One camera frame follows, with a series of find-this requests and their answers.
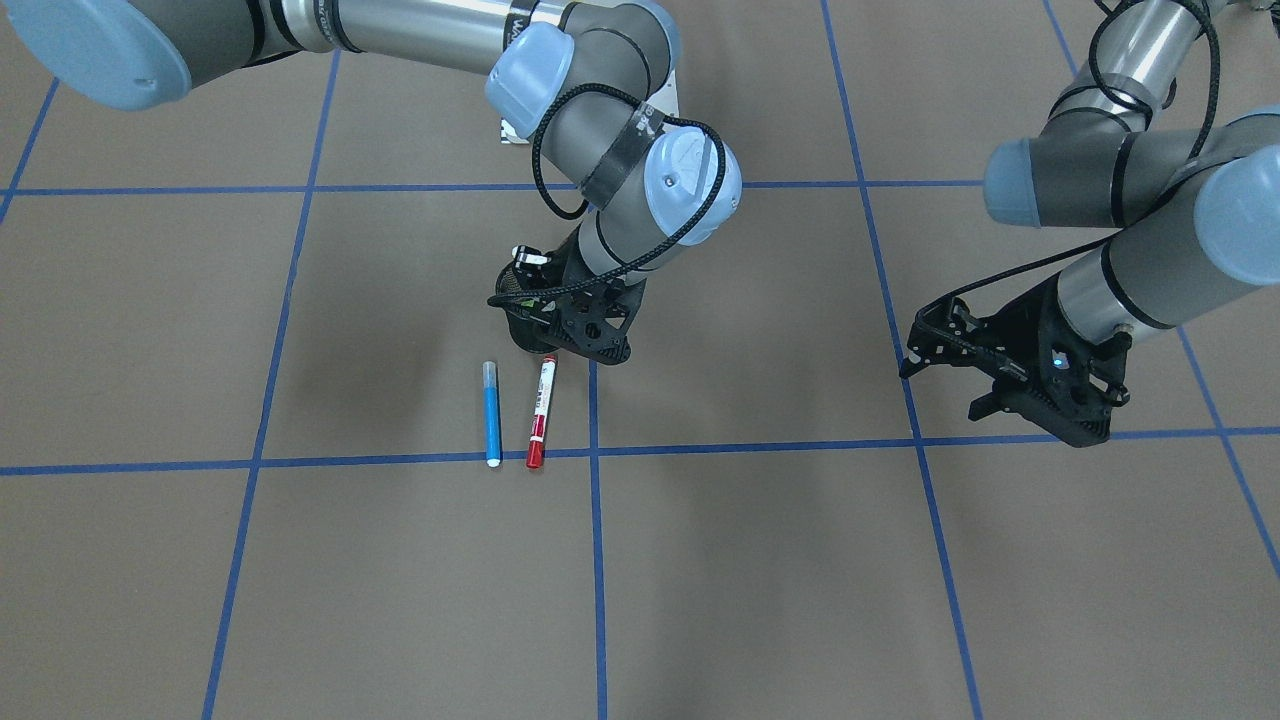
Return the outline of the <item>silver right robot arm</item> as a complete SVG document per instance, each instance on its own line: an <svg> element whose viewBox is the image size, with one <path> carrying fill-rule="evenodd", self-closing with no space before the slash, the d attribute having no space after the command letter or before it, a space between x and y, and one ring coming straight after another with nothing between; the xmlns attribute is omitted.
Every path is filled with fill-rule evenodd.
<svg viewBox="0 0 1280 720"><path fill-rule="evenodd" d="M142 111L270 61L335 54L389 104L460 91L470 138L504 122L586 201L580 258L637 283L737 209L741 170L709 129L653 106L682 54L657 1L5 1L54 77Z"/></svg>

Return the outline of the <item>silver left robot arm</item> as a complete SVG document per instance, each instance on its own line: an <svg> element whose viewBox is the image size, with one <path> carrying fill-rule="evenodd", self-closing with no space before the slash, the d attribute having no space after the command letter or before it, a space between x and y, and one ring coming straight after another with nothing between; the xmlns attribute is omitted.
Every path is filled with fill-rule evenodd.
<svg viewBox="0 0 1280 720"><path fill-rule="evenodd" d="M1216 124L1224 8L1120 3L1042 131L993 151L992 219L1110 237L992 324L1143 340L1277 283L1277 108Z"/></svg>

